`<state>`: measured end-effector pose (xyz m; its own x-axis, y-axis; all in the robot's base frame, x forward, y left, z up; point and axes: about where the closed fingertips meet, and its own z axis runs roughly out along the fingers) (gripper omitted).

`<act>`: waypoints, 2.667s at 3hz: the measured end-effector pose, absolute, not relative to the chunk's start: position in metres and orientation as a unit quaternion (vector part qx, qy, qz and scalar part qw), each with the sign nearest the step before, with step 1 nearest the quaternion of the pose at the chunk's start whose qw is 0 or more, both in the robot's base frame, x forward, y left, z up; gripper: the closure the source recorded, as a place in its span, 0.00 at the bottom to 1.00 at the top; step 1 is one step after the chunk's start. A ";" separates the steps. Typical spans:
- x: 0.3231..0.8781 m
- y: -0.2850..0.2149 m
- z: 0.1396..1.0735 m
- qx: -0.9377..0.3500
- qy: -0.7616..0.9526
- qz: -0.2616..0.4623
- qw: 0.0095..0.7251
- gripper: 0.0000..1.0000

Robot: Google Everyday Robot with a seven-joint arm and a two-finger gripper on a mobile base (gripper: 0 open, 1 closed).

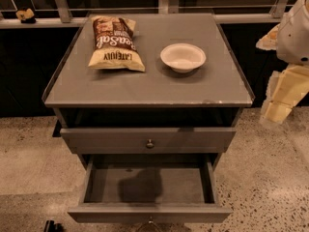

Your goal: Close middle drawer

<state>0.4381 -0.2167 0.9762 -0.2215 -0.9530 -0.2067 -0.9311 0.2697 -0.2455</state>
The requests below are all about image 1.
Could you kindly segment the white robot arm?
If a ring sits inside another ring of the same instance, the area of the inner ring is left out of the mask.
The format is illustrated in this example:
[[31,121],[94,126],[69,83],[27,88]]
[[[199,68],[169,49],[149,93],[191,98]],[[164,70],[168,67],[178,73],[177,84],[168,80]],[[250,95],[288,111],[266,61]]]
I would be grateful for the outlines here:
[[309,93],[309,0],[297,0],[256,47],[275,50],[277,58],[288,64],[270,76],[261,108],[262,125],[280,125]]

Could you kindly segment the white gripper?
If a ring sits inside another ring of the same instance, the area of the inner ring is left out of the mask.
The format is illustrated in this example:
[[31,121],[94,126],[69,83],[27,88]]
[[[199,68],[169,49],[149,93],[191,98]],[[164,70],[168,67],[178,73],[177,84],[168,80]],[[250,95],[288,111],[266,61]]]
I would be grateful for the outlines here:
[[[277,48],[279,25],[274,26],[260,38],[256,47],[261,50]],[[289,64],[279,74],[270,100],[265,100],[261,108],[262,123],[282,124],[290,115],[291,107],[296,106],[309,93],[309,67]]]

